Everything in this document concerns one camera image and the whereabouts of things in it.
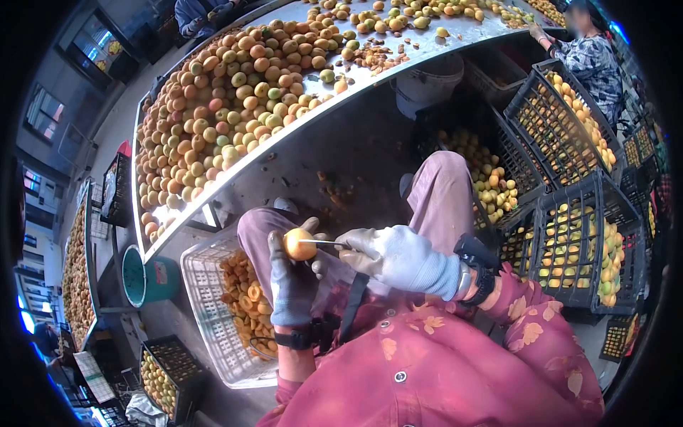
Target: window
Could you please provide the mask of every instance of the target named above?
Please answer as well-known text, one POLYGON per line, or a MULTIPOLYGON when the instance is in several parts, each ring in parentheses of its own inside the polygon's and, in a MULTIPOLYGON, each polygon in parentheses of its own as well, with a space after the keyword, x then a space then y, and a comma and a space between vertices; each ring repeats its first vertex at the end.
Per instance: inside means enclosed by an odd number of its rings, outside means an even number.
POLYGON ((38 247, 38 241, 32 235, 24 234, 24 245, 28 245, 30 247, 38 247))
POLYGON ((38 197, 40 193, 40 175, 34 174, 28 169, 24 169, 24 187, 26 192, 34 197, 38 197))
POLYGON ((46 297, 29 297, 30 301, 35 301, 36 303, 49 303, 50 301, 46 297))
POLYGON ((43 288, 45 287, 44 281, 34 280, 30 277, 24 277, 24 283, 26 283, 27 285, 42 286, 43 288))
POLYGON ((34 268, 26 264, 19 264, 19 267, 23 268, 24 270, 33 271, 34 273, 45 274, 45 270, 39 270, 38 268, 34 268))
POLYGON ((29 110, 26 112, 26 123, 51 141, 63 112, 64 104, 56 100, 41 85, 37 85, 29 110))
POLYGON ((42 297, 43 294, 41 292, 38 292, 37 290, 33 289, 24 289, 25 294, 31 294, 31 295, 38 295, 39 297, 42 297))
POLYGON ((27 250, 24 250, 24 258, 30 261, 39 262, 40 264, 45 263, 45 258, 42 255, 27 250))
POLYGON ((103 72, 109 72, 114 59, 123 50, 121 43, 95 15, 90 16, 73 43, 103 72))

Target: work glove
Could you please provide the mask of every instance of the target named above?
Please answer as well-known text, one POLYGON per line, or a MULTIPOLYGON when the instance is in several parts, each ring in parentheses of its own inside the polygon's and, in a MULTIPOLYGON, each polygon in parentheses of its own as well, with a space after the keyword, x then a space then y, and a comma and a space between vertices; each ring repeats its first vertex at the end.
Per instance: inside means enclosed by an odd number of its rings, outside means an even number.
MULTIPOLYGON (((311 217, 301 228, 313 233, 319 224, 311 217)), ((284 249, 282 234, 272 231, 268 235, 270 249, 270 289, 273 292, 273 313, 270 323, 278 326, 300 326, 311 322, 311 308, 318 291, 318 280, 326 273, 326 265, 315 258, 296 262, 284 249)), ((323 234, 313 238, 326 239, 323 234)))
POLYGON ((225 18, 225 16, 235 8, 238 2, 227 2, 224 5, 218 5, 211 12, 214 12, 214 14, 211 14, 209 17, 209 22, 214 23, 218 20, 222 20, 225 18))
POLYGON ((199 31, 204 25, 206 25, 206 21, 204 18, 201 16, 198 18, 194 18, 190 23, 187 25, 187 31, 189 35, 196 34, 197 31, 199 31))
POLYGON ((548 34, 537 23, 529 23, 529 34, 534 40, 540 42, 543 39, 550 40, 548 34))
POLYGON ((168 77, 164 76, 158 76, 154 80, 154 83, 152 84, 152 89, 150 89, 150 98, 152 99, 152 102, 156 101, 156 99, 158 98, 159 93, 161 92, 161 88, 164 87, 164 83, 166 83, 166 80, 168 80, 168 77))
POLYGON ((339 259, 360 273, 392 288, 422 292, 450 301, 458 291, 460 257, 432 250, 432 243, 406 225, 383 230, 359 228, 337 237, 354 251, 341 249, 339 259))

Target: pink pants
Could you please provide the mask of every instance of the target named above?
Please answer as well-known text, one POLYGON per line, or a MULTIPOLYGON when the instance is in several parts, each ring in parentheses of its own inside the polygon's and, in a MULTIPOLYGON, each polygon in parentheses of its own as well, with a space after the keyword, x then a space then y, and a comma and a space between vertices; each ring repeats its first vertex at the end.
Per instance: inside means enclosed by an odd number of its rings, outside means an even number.
MULTIPOLYGON (((472 232, 472 192, 469 170, 465 160, 457 153, 435 152, 422 163, 410 186, 408 204, 413 217, 408 224, 421 236, 432 242, 436 251, 450 255, 460 238, 472 232)), ((254 208, 245 213, 238 224, 240 245, 251 259, 259 283, 270 304, 270 252, 268 233, 279 230, 283 234, 298 227, 272 208, 254 208)), ((339 312, 346 306, 346 295, 339 291, 348 289, 356 272, 339 258, 318 250, 318 259, 326 262, 328 271, 320 280, 320 287, 311 314, 320 316, 324 310, 339 312)), ((368 283, 368 288, 378 294, 386 289, 378 282, 368 283)))

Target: knife blade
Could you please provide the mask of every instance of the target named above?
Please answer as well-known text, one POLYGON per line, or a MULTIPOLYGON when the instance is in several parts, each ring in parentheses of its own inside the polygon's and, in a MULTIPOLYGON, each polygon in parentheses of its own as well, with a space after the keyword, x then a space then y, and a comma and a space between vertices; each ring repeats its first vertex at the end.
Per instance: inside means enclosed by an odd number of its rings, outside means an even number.
POLYGON ((349 249, 349 250, 353 249, 351 247, 351 245, 349 245, 348 243, 331 242, 329 240, 314 240, 311 238, 300 238, 299 241, 303 242, 303 243, 315 243, 317 245, 337 245, 337 246, 343 247, 344 249, 349 249))

